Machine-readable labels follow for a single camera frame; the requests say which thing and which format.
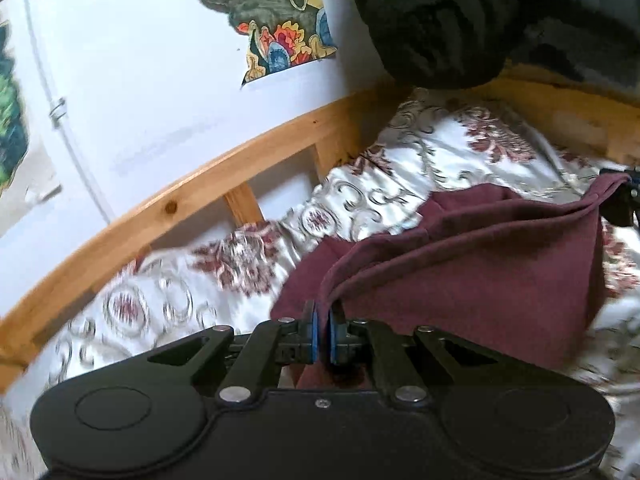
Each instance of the black fabric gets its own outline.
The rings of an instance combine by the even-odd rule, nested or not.
[[[389,73],[470,88],[510,57],[576,81],[633,91],[640,0],[355,0]]]

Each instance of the black clamp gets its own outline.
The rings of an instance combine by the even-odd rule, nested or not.
[[[614,415],[590,387],[340,303],[326,333],[322,357],[366,370],[369,388],[278,388],[283,366],[318,357],[312,302],[303,319],[215,326],[58,384],[31,414],[46,478],[226,478],[239,459],[245,478],[600,478]]]
[[[640,224],[640,166],[625,171],[600,170],[600,174],[606,173],[626,173],[630,179],[602,203],[600,214],[616,227],[633,227],[634,216]]]

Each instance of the cable clip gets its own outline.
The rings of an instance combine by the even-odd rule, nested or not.
[[[58,99],[58,104],[55,105],[49,112],[49,117],[55,127],[60,124],[60,119],[66,115],[66,99],[61,97]]]

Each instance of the white cable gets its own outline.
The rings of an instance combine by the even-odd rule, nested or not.
[[[82,157],[81,151],[76,143],[76,140],[72,134],[71,127],[66,120],[66,103],[64,98],[60,98],[56,92],[53,76],[47,63],[46,50],[44,49],[44,42],[40,38],[40,29],[38,28],[38,5],[37,0],[25,0],[24,1],[27,14],[27,24],[29,28],[29,34],[31,37],[31,44],[33,47],[33,55],[38,67],[38,73],[42,87],[47,96],[50,106],[50,117],[56,126],[56,129],[62,135],[65,142],[65,146],[71,155],[71,159],[78,170],[80,179],[86,187],[89,195],[94,201],[96,207],[100,211],[102,218],[107,224],[110,224],[115,219],[115,214],[111,205],[104,197],[100,186],[98,185],[94,174],[91,172],[88,164]]]

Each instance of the wall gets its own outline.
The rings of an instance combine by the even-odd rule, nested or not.
[[[107,216],[116,218],[238,144],[385,77],[353,1],[324,3],[337,56],[241,88],[247,38],[199,0],[4,0],[0,12],[15,29],[29,124],[45,137],[63,190],[0,238],[0,252],[12,262],[0,272],[0,315],[106,225],[62,132],[49,121],[34,52],[52,99],[66,99],[65,131],[80,163],[104,197]],[[251,185],[264,215],[278,218],[317,183],[310,157],[301,153]],[[231,229],[217,202],[156,245],[180,246]]]

